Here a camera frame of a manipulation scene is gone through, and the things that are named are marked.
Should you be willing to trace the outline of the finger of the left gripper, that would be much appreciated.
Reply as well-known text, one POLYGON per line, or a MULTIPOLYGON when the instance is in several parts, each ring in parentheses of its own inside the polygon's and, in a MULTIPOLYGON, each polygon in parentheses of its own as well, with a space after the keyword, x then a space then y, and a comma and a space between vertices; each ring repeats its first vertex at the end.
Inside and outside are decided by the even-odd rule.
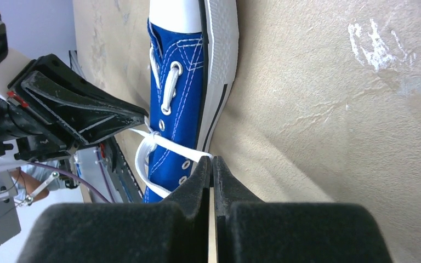
POLYGON ((105 92, 99 97, 94 96, 92 91, 97 87, 88 82, 82 83, 81 88, 85 95, 33 71, 21 81, 21 97, 44 122, 58 124, 83 145, 97 144, 144 123, 145 109, 105 92))

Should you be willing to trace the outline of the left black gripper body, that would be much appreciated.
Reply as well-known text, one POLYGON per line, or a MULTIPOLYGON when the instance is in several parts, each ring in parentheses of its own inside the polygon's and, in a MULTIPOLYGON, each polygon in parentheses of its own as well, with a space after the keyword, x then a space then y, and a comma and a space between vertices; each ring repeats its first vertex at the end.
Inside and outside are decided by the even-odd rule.
POLYGON ((53 159, 87 145, 81 133, 87 125, 81 107, 87 102, 87 81, 56 55, 30 60, 8 84, 8 95, 30 124, 22 159, 53 159))

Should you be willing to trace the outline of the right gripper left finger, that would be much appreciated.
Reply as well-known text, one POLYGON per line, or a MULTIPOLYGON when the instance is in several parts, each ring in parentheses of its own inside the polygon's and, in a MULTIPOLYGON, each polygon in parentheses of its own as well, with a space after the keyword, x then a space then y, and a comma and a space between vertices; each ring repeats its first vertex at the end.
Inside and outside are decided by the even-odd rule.
POLYGON ((52 205, 18 262, 207 262, 211 173, 211 160, 202 157, 158 203, 52 205))

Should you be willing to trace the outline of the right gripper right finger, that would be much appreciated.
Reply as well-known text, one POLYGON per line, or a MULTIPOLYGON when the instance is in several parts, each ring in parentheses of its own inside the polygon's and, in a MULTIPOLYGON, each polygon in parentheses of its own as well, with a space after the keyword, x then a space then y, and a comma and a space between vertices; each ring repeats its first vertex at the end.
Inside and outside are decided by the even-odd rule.
POLYGON ((379 226, 363 206, 264 202, 224 159, 213 160, 219 262, 391 262, 379 226))

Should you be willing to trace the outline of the white shoelace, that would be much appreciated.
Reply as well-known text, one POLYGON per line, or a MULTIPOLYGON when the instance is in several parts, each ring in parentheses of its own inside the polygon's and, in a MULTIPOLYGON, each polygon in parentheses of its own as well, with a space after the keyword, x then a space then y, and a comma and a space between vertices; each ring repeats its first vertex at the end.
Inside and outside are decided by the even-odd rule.
POLYGON ((197 149, 203 81, 201 45, 174 46, 161 58, 150 49, 151 109, 148 130, 135 157, 136 171, 146 185, 143 201, 159 202, 182 185, 201 157, 197 149))

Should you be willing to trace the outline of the blue canvas sneaker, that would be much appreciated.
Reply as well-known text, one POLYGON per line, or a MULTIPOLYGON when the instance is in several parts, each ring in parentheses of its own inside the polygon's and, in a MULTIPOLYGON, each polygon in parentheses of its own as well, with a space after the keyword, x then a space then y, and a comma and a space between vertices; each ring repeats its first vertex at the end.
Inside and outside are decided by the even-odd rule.
POLYGON ((151 1, 150 115, 135 157, 143 202, 182 185, 208 155, 236 76, 239 29, 235 1, 151 1))

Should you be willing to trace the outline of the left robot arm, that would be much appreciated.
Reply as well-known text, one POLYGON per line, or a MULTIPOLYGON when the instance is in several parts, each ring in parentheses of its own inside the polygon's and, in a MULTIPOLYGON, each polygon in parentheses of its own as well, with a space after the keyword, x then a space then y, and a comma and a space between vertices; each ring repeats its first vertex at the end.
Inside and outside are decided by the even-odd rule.
POLYGON ((19 161, 66 158, 142 125, 148 115, 92 85, 53 54, 28 62, 4 91, 0 156, 16 140, 19 161))

